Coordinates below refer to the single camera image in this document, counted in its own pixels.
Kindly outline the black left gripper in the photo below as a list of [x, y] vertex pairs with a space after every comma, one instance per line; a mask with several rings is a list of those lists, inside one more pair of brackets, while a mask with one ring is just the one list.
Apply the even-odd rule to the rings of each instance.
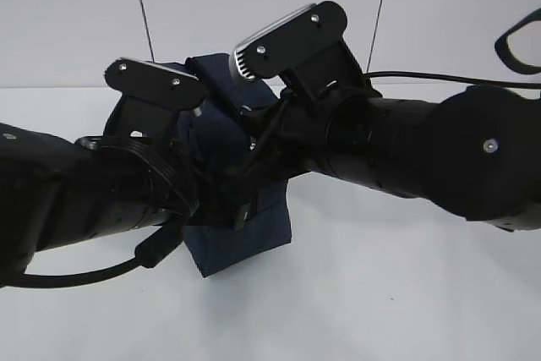
[[173, 149], [173, 168], [180, 172], [181, 185], [188, 188], [185, 197], [194, 198], [195, 207], [187, 227], [237, 231], [250, 217], [251, 198], [233, 195], [230, 178], [218, 169], [189, 154], [187, 149]]

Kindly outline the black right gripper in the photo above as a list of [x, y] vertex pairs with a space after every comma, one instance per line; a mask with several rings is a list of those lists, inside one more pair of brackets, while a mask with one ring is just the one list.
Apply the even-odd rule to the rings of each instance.
[[243, 123], [255, 137], [255, 147], [241, 161], [224, 171], [234, 183], [274, 183], [306, 172], [333, 176], [327, 134], [334, 115], [334, 101], [327, 97], [314, 107], [293, 96], [246, 112]]

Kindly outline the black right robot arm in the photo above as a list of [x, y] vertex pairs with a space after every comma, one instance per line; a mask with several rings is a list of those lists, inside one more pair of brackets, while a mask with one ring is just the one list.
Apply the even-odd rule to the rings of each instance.
[[242, 191], [317, 172], [508, 232], [540, 227], [537, 99], [487, 85], [440, 102], [332, 86], [241, 115], [255, 147], [227, 176]]

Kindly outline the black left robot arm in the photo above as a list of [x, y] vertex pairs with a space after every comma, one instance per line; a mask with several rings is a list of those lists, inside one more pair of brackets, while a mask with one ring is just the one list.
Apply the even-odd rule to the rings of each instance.
[[[174, 125], [136, 124], [75, 142], [1, 127], [1, 283], [51, 289], [152, 268], [183, 242], [195, 216], [249, 201], [240, 166], [206, 171]], [[64, 276], [31, 275], [36, 253], [141, 227], [153, 233], [124, 262]]]

